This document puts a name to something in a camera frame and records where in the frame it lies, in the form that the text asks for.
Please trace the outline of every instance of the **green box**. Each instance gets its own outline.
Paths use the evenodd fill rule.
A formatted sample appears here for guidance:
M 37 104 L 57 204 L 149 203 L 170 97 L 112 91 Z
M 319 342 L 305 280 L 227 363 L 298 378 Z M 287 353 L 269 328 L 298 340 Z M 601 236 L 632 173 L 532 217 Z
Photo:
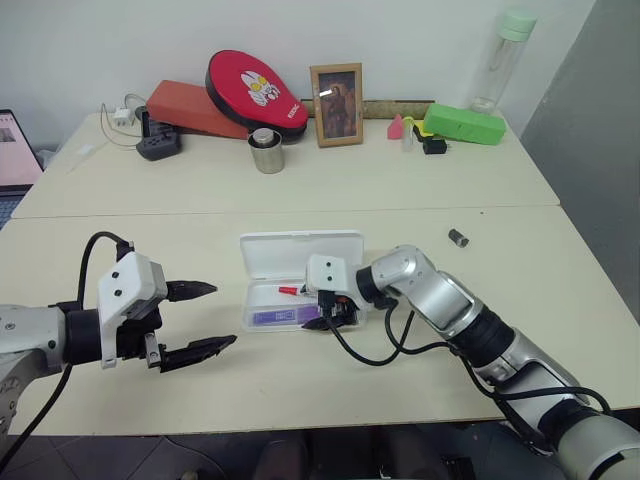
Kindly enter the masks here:
M 434 103 L 424 116 L 423 129 L 453 140 L 497 145 L 507 125 L 500 117 Z

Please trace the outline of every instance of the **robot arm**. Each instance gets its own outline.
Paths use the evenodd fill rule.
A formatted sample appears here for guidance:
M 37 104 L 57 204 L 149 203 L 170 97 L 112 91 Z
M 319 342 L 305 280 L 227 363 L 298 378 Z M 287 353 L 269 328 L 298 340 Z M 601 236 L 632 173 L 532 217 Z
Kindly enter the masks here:
M 0 453 L 22 391 L 36 378 L 60 372 L 64 365 L 140 358 L 161 372 L 218 355 L 236 337 L 212 337 L 167 351 L 155 331 L 162 326 L 163 300 L 190 300 L 217 289 L 204 282 L 165 281 L 162 267 L 132 247 L 119 249 L 118 261 L 98 284 L 98 308 L 81 302 L 49 307 L 0 305 Z
M 382 306 L 388 296 L 406 297 L 475 374 L 494 387 L 497 406 L 525 442 L 557 453 L 568 478 L 627 479 L 640 471 L 640 434 L 590 408 L 586 397 L 564 392 L 513 399 L 513 394 L 579 383 L 458 280 L 436 270 L 418 248 L 396 247 L 361 269 L 343 259 L 314 255 L 307 264 L 306 288 L 348 296 L 361 309 Z

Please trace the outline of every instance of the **small metal cylinder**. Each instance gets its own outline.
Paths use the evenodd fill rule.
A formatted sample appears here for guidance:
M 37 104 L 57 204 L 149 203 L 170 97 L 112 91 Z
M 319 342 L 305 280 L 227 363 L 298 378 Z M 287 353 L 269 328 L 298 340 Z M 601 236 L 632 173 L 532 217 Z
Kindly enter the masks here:
M 262 173 L 278 173 L 284 168 L 282 135 L 270 128 L 259 128 L 249 136 L 251 154 Z
M 469 244 L 469 239 L 457 231 L 455 228 L 449 230 L 449 238 L 460 248 L 464 248 Z

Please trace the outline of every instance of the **picture frame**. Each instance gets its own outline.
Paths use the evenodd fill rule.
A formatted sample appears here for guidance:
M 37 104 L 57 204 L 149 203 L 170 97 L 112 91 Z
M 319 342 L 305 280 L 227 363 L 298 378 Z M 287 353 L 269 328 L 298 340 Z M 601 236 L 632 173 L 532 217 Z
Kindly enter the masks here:
M 362 143 L 362 64 L 310 67 L 318 146 Z

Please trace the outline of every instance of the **stainless steel cup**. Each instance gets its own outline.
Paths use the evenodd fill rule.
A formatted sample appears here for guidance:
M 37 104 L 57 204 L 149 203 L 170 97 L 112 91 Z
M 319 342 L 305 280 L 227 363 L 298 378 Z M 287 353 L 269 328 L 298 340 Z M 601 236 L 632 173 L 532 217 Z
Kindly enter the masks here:
M 270 128 L 259 128 L 249 136 L 256 168 L 262 173 L 278 173 L 284 168 L 282 135 Z

